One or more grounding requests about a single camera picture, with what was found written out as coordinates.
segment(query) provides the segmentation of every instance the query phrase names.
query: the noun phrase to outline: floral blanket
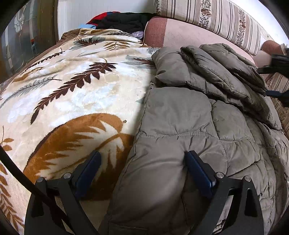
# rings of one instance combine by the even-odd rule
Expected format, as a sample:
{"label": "floral blanket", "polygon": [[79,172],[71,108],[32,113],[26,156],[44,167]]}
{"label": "floral blanket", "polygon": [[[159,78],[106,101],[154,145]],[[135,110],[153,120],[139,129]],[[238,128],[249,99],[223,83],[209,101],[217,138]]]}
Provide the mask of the floral blanket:
{"label": "floral blanket", "polygon": [[[92,150],[101,153],[81,201],[96,228],[132,146],[156,50],[120,30],[81,29],[0,96],[0,144],[33,183],[72,172]],[[29,198],[0,163],[0,208],[20,234]]]}

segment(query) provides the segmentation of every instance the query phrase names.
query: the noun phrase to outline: white wall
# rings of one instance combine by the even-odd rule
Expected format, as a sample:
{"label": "white wall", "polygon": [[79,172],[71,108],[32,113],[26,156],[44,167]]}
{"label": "white wall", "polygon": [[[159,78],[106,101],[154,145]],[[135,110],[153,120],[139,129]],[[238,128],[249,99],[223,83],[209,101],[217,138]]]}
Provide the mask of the white wall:
{"label": "white wall", "polygon": [[289,39],[272,13],[258,0],[231,0],[252,16],[278,44],[289,44]]}
{"label": "white wall", "polygon": [[103,12],[149,12],[154,13],[153,0],[59,0],[58,35],[77,29],[94,16]]}

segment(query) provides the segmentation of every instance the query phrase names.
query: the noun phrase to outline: silver screw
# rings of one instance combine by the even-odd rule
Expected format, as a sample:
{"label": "silver screw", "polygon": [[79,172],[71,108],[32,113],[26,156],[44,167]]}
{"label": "silver screw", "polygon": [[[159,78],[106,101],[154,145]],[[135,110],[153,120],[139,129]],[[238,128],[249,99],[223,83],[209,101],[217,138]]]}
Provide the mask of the silver screw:
{"label": "silver screw", "polygon": [[248,181],[248,182],[250,182],[250,181],[251,181],[251,177],[248,176],[248,175],[246,175],[246,176],[245,176],[245,180]]}
{"label": "silver screw", "polygon": [[69,179],[71,177],[71,173],[65,173],[64,175],[63,175],[63,178],[65,178],[65,179]]}
{"label": "silver screw", "polygon": [[37,179],[37,182],[40,183],[40,182],[43,181],[43,179],[44,179],[43,177],[39,177],[39,178]]}
{"label": "silver screw", "polygon": [[216,176],[220,179],[224,178],[224,174],[222,172],[217,172]]}

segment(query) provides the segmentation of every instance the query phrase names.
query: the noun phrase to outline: blue cloth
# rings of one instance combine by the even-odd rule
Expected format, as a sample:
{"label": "blue cloth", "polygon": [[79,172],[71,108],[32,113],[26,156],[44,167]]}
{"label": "blue cloth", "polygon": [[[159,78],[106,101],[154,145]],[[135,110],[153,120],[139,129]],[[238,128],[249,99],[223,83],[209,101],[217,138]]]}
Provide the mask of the blue cloth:
{"label": "blue cloth", "polygon": [[95,25],[81,24],[78,28],[96,29],[96,26]]}

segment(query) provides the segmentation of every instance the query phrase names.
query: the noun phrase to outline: blanket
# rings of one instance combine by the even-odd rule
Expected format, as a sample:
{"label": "blanket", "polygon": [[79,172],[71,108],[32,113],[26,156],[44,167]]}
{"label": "blanket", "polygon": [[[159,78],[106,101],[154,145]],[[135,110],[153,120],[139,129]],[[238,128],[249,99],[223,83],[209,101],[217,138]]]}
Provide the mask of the blanket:
{"label": "blanket", "polygon": [[[81,29],[16,76],[0,97],[0,145],[34,183],[61,177],[92,150],[102,164],[81,205],[99,223],[133,143],[156,68],[120,30]],[[20,233],[30,193],[0,163],[0,208]]]}
{"label": "blanket", "polygon": [[100,234],[193,230],[209,202],[185,167],[190,150],[215,172],[251,177],[268,234],[288,206],[289,141],[256,67],[225,44],[163,47],[152,59],[157,75]]}

